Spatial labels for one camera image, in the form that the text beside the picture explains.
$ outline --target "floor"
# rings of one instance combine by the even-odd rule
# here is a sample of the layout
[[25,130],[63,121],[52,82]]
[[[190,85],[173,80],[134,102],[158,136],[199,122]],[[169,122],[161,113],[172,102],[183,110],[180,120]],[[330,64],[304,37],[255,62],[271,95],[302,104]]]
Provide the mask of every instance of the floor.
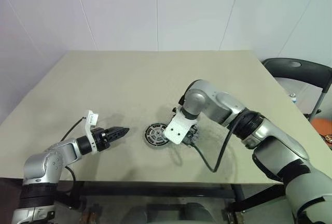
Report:
[[[243,192],[249,197],[263,189],[266,185],[243,185]],[[17,207],[17,199],[20,190],[7,183],[0,181],[0,222],[9,224],[12,212]],[[225,200],[214,198],[152,198],[152,197],[87,197],[87,207],[99,204],[102,208],[100,224],[123,224],[121,222],[124,216],[132,207],[145,206],[146,204],[185,204],[196,202],[203,205],[212,215],[216,223],[228,223],[223,217]],[[174,213],[163,212],[156,217],[158,221],[167,220]],[[70,210],[62,205],[57,204],[56,218],[54,223],[58,224],[75,224],[79,223],[81,213]],[[280,200],[264,206],[256,207],[244,213],[246,224],[263,224],[263,223],[293,223],[291,210],[287,200]]]

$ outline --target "round black object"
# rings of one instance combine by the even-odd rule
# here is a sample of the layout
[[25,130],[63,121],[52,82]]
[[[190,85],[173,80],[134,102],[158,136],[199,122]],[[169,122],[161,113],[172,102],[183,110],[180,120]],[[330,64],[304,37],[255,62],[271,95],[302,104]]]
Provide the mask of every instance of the round black object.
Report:
[[234,134],[244,140],[250,134],[252,134],[263,122],[263,116],[260,113],[249,113],[243,117],[242,120],[238,123],[234,130]]
[[19,208],[54,205],[57,184],[41,183],[23,185]]
[[92,151],[90,142],[86,136],[77,139],[78,149],[82,155],[88,154]]
[[162,123],[154,123],[150,125],[144,133],[145,140],[148,144],[153,145],[154,147],[166,145],[169,140],[162,136],[162,132],[166,127],[167,125]]

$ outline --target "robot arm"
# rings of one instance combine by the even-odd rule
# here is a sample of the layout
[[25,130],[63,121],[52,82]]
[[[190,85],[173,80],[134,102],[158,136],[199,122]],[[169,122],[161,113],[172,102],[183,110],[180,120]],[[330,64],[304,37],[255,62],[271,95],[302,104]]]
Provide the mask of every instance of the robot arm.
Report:
[[12,224],[40,224],[53,219],[54,197],[65,166],[93,153],[94,147],[96,151],[108,148],[110,142],[125,136],[128,131],[123,127],[95,128],[89,130],[90,137],[70,138],[29,157],[24,165],[19,208],[14,211]]
[[199,114],[204,113],[232,129],[246,148],[253,150],[253,161],[267,177],[285,185],[298,223],[331,223],[332,179],[311,165],[307,152],[295,139],[205,80],[194,81],[179,104],[164,130],[166,138],[181,143]]

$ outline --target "beige tabletop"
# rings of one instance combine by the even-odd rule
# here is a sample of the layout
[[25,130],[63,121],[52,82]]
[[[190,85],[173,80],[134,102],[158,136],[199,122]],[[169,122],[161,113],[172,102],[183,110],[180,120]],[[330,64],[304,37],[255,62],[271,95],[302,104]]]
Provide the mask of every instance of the beige tabletop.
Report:
[[[110,149],[72,164],[79,180],[272,183],[233,137],[219,171],[211,173],[193,148],[151,149],[144,131],[168,123],[172,108],[196,79],[210,81],[298,140],[316,168],[332,177],[332,152],[250,51],[71,51],[0,126],[0,177],[22,178],[25,160],[58,142],[87,109],[98,126],[129,127]],[[201,116],[198,146],[215,163],[227,130]],[[69,137],[80,137],[78,126]],[[63,179],[70,179],[64,172]]]

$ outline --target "chair backrest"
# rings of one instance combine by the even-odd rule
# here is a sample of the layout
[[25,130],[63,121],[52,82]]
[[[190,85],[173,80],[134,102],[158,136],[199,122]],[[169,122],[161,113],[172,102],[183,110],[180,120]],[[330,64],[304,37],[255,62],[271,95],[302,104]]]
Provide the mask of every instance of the chair backrest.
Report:
[[332,68],[322,64],[293,58],[269,58],[263,65],[273,77],[303,81],[322,88],[323,93],[332,83]]

